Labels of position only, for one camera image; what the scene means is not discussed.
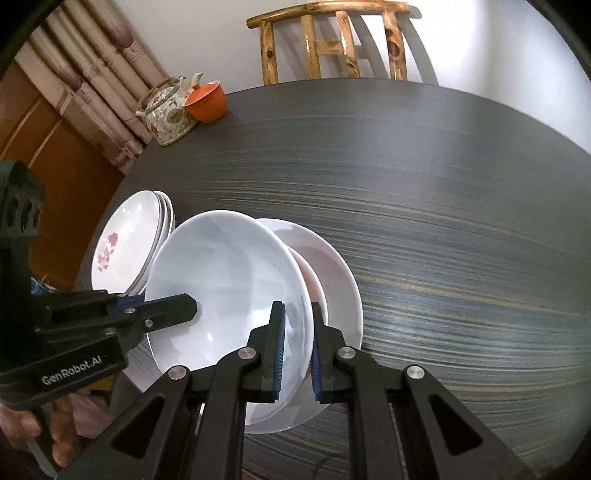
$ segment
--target finger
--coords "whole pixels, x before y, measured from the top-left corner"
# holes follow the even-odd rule
[[[56,463],[65,467],[76,457],[78,453],[77,446],[72,442],[55,442],[51,448],[51,453]]]
[[[0,406],[0,428],[11,445],[17,449],[26,449],[27,438],[41,433],[39,424],[31,412],[14,411]]]
[[[74,408],[72,407],[72,400],[70,399],[69,395],[58,398],[57,400],[54,400],[53,403],[55,407],[61,411],[65,411],[68,413],[72,413],[74,411]]]
[[[56,410],[49,419],[49,432],[56,442],[71,442],[76,438],[76,426],[74,416],[62,410]]]
[[[41,434],[41,426],[30,411],[18,411],[16,412],[19,421],[21,422],[23,431],[27,437],[35,438]]]

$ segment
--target stacked plates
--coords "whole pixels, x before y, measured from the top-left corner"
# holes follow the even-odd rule
[[[361,346],[363,311],[353,274],[326,240],[295,223],[224,210],[190,218],[156,256],[145,298],[180,293],[197,301],[195,318],[148,334],[162,372],[214,365],[268,323],[273,301],[286,306],[280,397],[247,405],[247,433],[289,429],[326,408],[315,401],[310,377],[312,301],[348,345]]]
[[[111,216],[96,244],[93,289],[141,294],[156,253],[175,227],[173,204],[165,193],[143,190],[129,197]]]

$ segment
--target orange cup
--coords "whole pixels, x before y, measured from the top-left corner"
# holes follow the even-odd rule
[[[220,120],[226,113],[226,95],[220,81],[199,85],[185,98],[183,107],[200,122]]]

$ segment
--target wooden cabinet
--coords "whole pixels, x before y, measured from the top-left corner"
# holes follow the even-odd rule
[[[73,288],[92,234],[123,174],[13,64],[0,82],[0,160],[22,160],[47,189],[33,274]]]

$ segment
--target striped curtain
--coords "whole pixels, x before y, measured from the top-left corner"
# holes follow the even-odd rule
[[[164,74],[108,0],[66,0],[16,61],[83,137],[126,173],[152,136],[135,116]]]

